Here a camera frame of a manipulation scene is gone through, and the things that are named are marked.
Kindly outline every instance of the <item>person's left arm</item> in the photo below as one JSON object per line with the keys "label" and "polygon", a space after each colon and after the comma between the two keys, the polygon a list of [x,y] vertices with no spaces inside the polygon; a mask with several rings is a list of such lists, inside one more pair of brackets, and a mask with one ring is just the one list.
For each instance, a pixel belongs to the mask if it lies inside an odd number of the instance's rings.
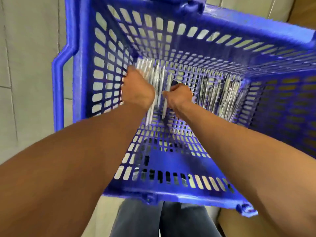
{"label": "person's left arm", "polygon": [[0,165],[0,236],[80,237],[154,88],[129,67],[124,104],[33,144]]}

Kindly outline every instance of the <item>wooden surface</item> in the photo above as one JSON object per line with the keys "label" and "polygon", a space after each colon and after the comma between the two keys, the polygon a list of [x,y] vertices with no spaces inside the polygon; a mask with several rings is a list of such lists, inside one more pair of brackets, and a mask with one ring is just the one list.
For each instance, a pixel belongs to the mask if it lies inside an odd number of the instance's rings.
{"label": "wooden surface", "polygon": [[289,23],[316,29],[316,0],[295,0]]}
{"label": "wooden surface", "polygon": [[236,210],[221,209],[218,217],[226,237],[281,237],[261,216],[241,216]]}

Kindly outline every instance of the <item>person's left hand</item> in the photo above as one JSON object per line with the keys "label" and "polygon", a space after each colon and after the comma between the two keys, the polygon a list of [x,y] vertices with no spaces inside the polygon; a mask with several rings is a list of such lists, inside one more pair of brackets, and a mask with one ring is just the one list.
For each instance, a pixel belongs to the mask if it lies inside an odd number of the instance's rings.
{"label": "person's left hand", "polygon": [[134,66],[127,68],[123,79],[122,99],[124,103],[133,103],[147,111],[155,99],[155,89]]}

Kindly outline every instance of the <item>bare skin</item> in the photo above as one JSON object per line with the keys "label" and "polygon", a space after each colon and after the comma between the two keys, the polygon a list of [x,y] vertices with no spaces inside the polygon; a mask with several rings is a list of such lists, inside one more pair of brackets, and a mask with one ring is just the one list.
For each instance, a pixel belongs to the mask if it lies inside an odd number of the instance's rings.
{"label": "bare skin", "polygon": [[[79,237],[153,102],[133,67],[124,104],[33,144],[0,166],[0,236]],[[316,161],[191,103],[187,86],[164,92],[232,184],[288,236],[316,233]]]}

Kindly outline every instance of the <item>pants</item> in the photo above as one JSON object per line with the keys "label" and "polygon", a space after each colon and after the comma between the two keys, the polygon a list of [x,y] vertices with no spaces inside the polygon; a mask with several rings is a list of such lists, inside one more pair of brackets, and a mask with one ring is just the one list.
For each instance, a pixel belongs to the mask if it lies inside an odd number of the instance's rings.
{"label": "pants", "polygon": [[204,206],[125,199],[110,237],[221,237]]}

